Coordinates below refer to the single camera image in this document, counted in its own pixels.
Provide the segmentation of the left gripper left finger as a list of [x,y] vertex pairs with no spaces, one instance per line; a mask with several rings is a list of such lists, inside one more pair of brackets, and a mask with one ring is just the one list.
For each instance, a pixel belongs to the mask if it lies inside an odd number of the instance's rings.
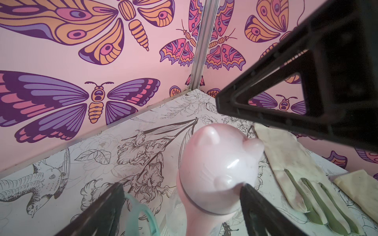
[[56,236],[114,236],[124,202],[123,187],[115,183]]

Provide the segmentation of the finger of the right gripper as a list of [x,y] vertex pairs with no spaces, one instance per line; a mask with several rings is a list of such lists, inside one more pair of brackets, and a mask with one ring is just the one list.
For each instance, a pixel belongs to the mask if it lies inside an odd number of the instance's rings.
[[326,1],[216,105],[224,115],[377,151],[377,1]]

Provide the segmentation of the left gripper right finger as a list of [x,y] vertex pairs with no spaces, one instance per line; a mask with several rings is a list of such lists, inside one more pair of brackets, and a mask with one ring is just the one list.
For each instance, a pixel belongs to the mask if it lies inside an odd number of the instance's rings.
[[306,235],[247,183],[241,187],[240,203],[249,236]]

